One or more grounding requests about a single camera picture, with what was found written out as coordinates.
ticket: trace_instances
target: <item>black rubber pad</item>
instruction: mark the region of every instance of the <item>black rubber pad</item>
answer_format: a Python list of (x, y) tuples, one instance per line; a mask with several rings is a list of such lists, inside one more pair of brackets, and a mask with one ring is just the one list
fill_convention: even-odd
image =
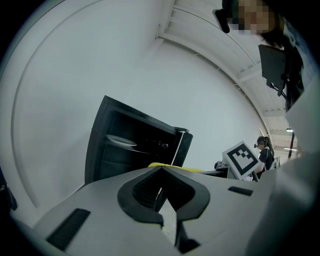
[(89, 216), (90, 211), (75, 209), (47, 238), (54, 247), (64, 251)]
[(242, 194), (242, 195), (246, 195), (248, 197), (250, 197), (252, 195), (252, 193), (254, 192), (253, 190), (249, 190), (249, 189), (245, 189), (245, 188), (241, 188), (241, 187), (237, 187), (237, 186), (231, 186), (228, 188), (228, 190)]

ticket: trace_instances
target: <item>cabinet door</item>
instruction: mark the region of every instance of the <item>cabinet door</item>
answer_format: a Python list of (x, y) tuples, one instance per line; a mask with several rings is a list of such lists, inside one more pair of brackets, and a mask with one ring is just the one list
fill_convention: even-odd
[[(136, 143), (115, 148), (107, 135)], [(192, 135), (104, 96), (95, 117), (85, 161), (85, 183), (147, 167), (152, 162), (182, 166)]]

